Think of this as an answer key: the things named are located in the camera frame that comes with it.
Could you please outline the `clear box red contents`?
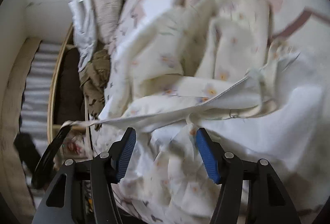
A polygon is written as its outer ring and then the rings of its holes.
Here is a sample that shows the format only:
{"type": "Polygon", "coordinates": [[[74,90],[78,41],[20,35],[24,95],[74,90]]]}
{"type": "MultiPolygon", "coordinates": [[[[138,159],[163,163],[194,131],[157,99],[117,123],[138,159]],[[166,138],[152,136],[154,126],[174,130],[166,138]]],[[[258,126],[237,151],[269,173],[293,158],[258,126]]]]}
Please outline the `clear box red contents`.
{"type": "Polygon", "coordinates": [[[85,158],[86,147],[84,135],[80,133],[69,133],[62,143],[63,157],[66,158],[85,158]]]}

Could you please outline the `olive brown crumpled garment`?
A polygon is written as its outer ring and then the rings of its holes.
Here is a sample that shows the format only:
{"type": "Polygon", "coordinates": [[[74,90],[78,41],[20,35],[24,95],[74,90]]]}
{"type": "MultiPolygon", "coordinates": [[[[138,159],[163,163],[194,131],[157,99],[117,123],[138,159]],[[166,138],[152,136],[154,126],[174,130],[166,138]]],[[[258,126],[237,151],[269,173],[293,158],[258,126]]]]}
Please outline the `olive brown crumpled garment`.
{"type": "Polygon", "coordinates": [[[88,112],[96,120],[105,106],[104,89],[110,77],[110,68],[110,55],[107,49],[102,49],[95,52],[79,72],[80,87],[87,99],[88,112]]]}

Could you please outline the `white floral garment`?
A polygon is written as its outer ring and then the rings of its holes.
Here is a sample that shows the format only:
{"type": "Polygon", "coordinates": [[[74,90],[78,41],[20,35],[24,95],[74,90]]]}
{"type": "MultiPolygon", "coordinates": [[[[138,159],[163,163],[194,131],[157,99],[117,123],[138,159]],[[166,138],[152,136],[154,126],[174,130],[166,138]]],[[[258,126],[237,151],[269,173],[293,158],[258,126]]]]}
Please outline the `white floral garment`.
{"type": "Polygon", "coordinates": [[[268,159],[298,212],[327,199],[316,171],[324,83],[313,60],[285,40],[268,42],[267,0],[203,0],[136,29],[111,58],[103,121],[107,150],[129,126],[137,142],[118,205],[147,223],[208,223],[219,186],[208,178],[197,130],[242,159],[268,159]]]}

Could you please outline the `light blue crumpled cloth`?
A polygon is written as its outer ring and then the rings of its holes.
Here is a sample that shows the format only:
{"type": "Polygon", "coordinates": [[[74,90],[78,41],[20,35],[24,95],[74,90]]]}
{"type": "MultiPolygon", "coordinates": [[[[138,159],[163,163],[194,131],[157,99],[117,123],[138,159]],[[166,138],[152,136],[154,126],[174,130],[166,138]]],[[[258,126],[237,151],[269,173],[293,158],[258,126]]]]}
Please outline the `light blue crumpled cloth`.
{"type": "Polygon", "coordinates": [[[73,41],[79,52],[78,72],[84,70],[97,46],[97,25],[92,0],[71,0],[73,41]]]}

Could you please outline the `beige fuzzy pillow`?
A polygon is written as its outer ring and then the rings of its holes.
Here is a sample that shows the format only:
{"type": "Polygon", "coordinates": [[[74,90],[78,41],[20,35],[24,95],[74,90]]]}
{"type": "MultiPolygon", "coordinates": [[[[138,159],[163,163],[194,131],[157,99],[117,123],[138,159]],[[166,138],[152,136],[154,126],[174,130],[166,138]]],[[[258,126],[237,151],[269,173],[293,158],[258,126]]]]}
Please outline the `beige fuzzy pillow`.
{"type": "Polygon", "coordinates": [[[98,39],[110,44],[118,27],[124,0],[93,0],[98,39]]]}

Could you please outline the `grey white striped curtain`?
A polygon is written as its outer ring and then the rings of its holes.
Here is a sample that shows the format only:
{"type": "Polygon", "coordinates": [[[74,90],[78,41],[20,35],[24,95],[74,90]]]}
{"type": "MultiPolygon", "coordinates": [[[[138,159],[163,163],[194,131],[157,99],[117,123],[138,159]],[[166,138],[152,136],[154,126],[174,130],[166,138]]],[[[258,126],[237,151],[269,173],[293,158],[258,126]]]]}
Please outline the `grey white striped curtain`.
{"type": "Polygon", "coordinates": [[[22,96],[20,131],[30,135],[41,155],[48,146],[49,94],[60,49],[59,44],[40,43],[31,62],[22,96]]]}

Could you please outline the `wooden shelf frame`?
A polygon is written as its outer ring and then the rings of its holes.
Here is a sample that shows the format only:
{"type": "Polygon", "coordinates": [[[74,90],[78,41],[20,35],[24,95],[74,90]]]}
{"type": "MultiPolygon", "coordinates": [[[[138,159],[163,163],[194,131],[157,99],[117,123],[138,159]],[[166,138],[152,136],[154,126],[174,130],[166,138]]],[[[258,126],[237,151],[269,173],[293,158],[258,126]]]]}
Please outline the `wooden shelf frame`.
{"type": "MultiPolygon", "coordinates": [[[[59,55],[57,57],[57,61],[55,64],[55,70],[53,73],[51,85],[50,85],[50,94],[49,94],[49,102],[48,102],[48,114],[47,114],[47,136],[48,143],[50,144],[55,138],[57,132],[61,128],[61,124],[57,124],[54,122],[55,118],[55,106],[60,104],[57,102],[56,95],[59,92],[59,74],[60,69],[63,66],[63,56],[66,51],[69,51],[74,48],[73,45],[73,24],[70,25],[67,35],[60,47],[59,55]]],[[[91,137],[90,137],[90,127],[88,126],[73,126],[72,129],[75,129],[82,133],[84,138],[85,145],[85,154],[87,159],[93,158],[93,151],[91,146],[91,137]]]]}

